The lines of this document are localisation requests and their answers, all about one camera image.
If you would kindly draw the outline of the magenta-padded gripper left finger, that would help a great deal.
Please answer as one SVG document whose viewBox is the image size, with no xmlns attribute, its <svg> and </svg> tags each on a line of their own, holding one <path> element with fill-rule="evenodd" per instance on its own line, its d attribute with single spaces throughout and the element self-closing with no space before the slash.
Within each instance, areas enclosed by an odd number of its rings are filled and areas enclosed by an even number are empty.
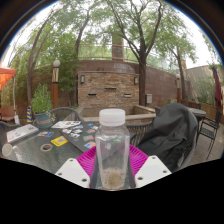
<svg viewBox="0 0 224 224">
<path fill-rule="evenodd" d="M 92 147 L 77 159 L 69 158 L 56 175 L 78 186 L 94 189 L 98 175 L 96 148 Z"/>
</svg>

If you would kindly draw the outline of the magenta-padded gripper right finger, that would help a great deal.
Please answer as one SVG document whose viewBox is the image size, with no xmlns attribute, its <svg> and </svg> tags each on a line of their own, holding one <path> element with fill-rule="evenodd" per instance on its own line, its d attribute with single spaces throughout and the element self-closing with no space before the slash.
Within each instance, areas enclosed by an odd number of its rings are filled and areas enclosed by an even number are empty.
<svg viewBox="0 0 224 224">
<path fill-rule="evenodd" d="M 148 156 L 137 147 L 130 146 L 128 179 L 131 189 L 146 186 L 170 174 L 157 156 Z"/>
</svg>

